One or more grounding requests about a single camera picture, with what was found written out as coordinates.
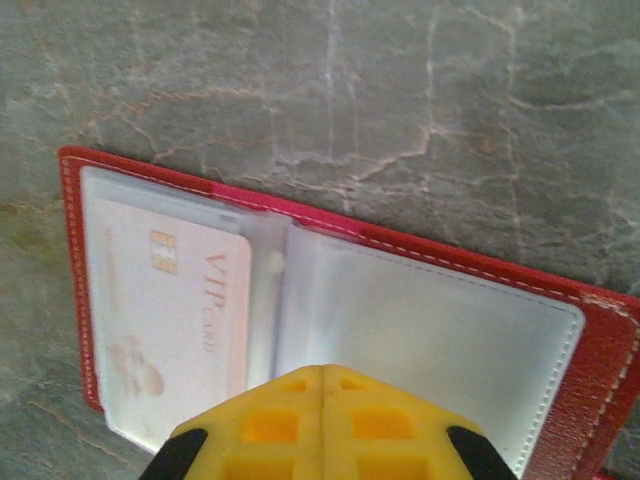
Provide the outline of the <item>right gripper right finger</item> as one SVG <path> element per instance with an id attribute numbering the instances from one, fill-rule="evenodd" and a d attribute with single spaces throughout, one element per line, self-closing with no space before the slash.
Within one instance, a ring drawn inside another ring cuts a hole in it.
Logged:
<path id="1" fill-rule="evenodd" d="M 323 367 L 326 479 L 513 479 L 471 420 L 338 365 Z"/>

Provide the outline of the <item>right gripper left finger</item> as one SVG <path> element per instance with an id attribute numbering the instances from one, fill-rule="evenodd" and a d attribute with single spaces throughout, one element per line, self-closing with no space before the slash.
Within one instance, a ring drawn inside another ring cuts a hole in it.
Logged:
<path id="1" fill-rule="evenodd" d="M 146 479 L 321 479 L 323 368 L 250 389 L 177 426 Z"/>

